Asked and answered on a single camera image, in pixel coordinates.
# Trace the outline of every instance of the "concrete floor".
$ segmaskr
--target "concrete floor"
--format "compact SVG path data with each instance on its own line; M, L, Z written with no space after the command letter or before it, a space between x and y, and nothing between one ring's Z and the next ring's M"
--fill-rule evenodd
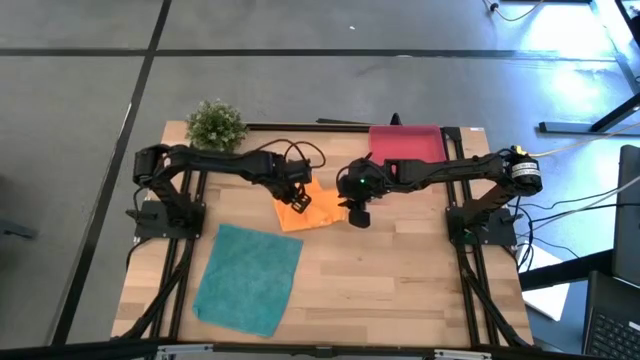
M0 48L146 48L160 5L5 0ZM593 59L614 50L604 23L640 71L637 47L612 5L598 1L604 15L596 17L587 5L546 4L506 23L489 17L481 0L183 0L172 5L160 48L557 50ZM516 15L529 6L501 9ZM47 341L141 63L138 57L0 57L0 217L40 232L34 241L0 239L0 348ZM521 144L539 152L584 137L539 134L538 122L593 122L631 95L611 60L156 58L70 341L109 336L133 233L124 215L132 206L133 153L158 142L165 121L185 118L202 99L224 99L252 122L325 117L383 124L399 112L407 124L485 127L494 150ZM614 138L543 159L545 191L529 201L550 204L615 187L624 144L640 146L640 140ZM611 247L613 221L613 210L594 211L536 236L587 255ZM579 304L583 284L571 289L570 300ZM567 306L559 324L531 311L534 336L579 351L579 308Z

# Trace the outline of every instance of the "metal bracket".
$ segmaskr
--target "metal bracket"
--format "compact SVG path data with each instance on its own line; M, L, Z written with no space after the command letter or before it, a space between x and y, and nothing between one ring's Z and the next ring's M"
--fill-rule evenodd
M163 345L158 346L157 355L166 357L168 355L199 354L208 351L213 351L213 344Z
M441 360L491 360L491 354L475 351L436 349L435 358Z
M331 346L316 346L316 356L321 359L328 359L336 356Z
M193 202L192 220L186 226L171 226L166 208L160 201L142 203L135 236L140 238L198 239L202 234L202 224L206 210L205 203Z
M462 208L451 207L446 209L449 236L454 244L515 245L516 233L513 230L513 224L509 221L510 217L511 213L509 213L508 209L498 209L491 213L486 226L471 227L470 230L473 231L473 234L469 234L471 235L469 236L467 230L465 230Z

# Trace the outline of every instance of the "white cable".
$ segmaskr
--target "white cable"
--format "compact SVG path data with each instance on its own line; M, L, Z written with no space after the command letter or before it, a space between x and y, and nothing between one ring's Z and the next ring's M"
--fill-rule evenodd
M500 12L500 9L498 9L497 4L496 4L496 7L492 10L492 9L491 9L491 7L493 6L493 3L491 3L489 0L483 0L483 1L484 1L484 4L485 4L485 5L487 6L487 8L489 9L489 11L497 13L497 14L498 14L498 15L500 15L500 17L501 17L502 19L504 19L505 21L518 21L518 20L522 19L523 17L525 17L525 16L527 16L527 15L531 14L531 13L533 12L533 10L535 10L538 6L542 5L542 3L543 3L545 0L540 0L537 4L535 4L535 5L531 8L531 10L529 10L529 11L527 11L526 13L524 13L524 14L522 14L522 15L518 16L517 18L513 18L513 19L509 19L509 18L505 17L505 16L502 14L502 12Z
M631 180L631 181L629 181L628 183L626 183L624 186L622 186L622 187L620 187L620 188L616 189L616 190L615 190L614 192L612 192L611 194L608 194L608 195L606 195L605 197L603 197L603 198L601 198L601 199L599 199L599 200L596 200L596 201L592 202L592 203L591 203L591 204L589 204L589 205L583 206L583 207L581 207L581 208L579 208L579 209L576 209L576 210L571 210L571 211L567 212L566 214L564 214L564 215L560 215L560 216L555 217L555 218L553 218L553 219L549 219L547 222L544 222L544 223L542 223L542 224L540 224L540 225L538 225L538 226L534 227L534 228L533 228L533 231L538 230L538 229L540 229L541 227L546 226L546 225L548 225L548 224L550 224L550 223L552 223L552 222L554 222L554 221L556 221L556 220L560 220L560 219L562 219L563 217L567 217L567 216L569 216L569 215L575 214L575 213L580 212L580 211L582 211L582 210L584 210L584 209L587 209L587 208L590 208L590 207L592 207L592 206L594 206L594 205L597 205L597 204L599 204L599 203L601 203L601 202L603 202L603 201L607 200L608 198L612 197L613 195L617 195L618 193L620 193L620 192L624 191L626 188L628 188L629 186L631 186L631 185L635 184L637 181L640 181L640 175L638 175L636 178L634 178L633 180ZM528 236L528 235L529 235L529 232L530 232L530 231L527 231L527 232L526 232L526 233L524 233L524 234L519 234L519 235L518 235L518 239L519 239L519 238L521 238L521 237L524 237L524 236Z
M623 133L623 132L625 132L625 131L627 131L629 129L632 129L632 128L636 127L636 126L640 126L640 122L639 123L635 123L633 125L629 125L627 127L624 127L624 128L622 128L622 129L620 129L618 131L614 131L612 133L608 133L607 135L602 136L602 137L598 137L598 138L595 138L595 139L589 139L589 140L585 140L585 141L580 141L580 142L577 142L575 144L571 144L571 145L568 145L568 146L563 146L561 148L550 150L550 151L545 151L545 152L539 153L539 154L529 153L529 156L531 156L532 158L539 158L539 157L555 154L555 153L560 152L560 151L573 149L573 148L576 148L578 146L586 145L586 144L588 144L590 142L593 142L593 141L608 139L608 138L610 138L610 137L612 137L614 135L618 135L620 133Z

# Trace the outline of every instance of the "green plant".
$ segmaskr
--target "green plant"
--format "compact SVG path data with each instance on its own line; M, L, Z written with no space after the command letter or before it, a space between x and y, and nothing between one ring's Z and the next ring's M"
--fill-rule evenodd
M247 135L240 112L220 100L201 102L187 122L187 138L199 149L232 152Z

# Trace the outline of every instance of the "blue cloth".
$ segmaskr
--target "blue cloth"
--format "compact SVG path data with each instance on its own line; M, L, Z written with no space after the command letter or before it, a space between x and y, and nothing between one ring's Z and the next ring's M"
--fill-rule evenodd
M287 307L301 250L298 239L220 225L193 303L196 317L272 336Z

